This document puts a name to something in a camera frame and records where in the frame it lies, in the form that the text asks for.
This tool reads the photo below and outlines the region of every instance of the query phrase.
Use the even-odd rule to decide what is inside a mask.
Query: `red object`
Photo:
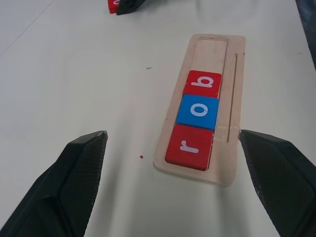
[[[166,162],[205,171],[212,140],[211,130],[175,125],[166,152]]]
[[[116,13],[119,7],[119,0],[108,0],[109,11],[111,14]]]
[[[201,71],[190,71],[183,94],[218,98],[222,75]]]

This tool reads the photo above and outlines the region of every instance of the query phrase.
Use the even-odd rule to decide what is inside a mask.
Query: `white table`
[[[316,73],[294,0],[156,0],[123,16],[55,0],[0,56],[0,226],[69,141],[106,129],[86,237],[277,237],[241,146],[224,189],[152,165],[195,33],[246,37],[241,127],[316,164]]]

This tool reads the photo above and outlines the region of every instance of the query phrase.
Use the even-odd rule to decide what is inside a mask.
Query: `black object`
[[[0,237],[83,237],[98,193],[108,136],[70,142],[31,186]]]
[[[117,15],[129,14],[134,12],[145,0],[120,0]]]
[[[239,134],[257,195],[281,237],[316,236],[316,167],[290,142]]]

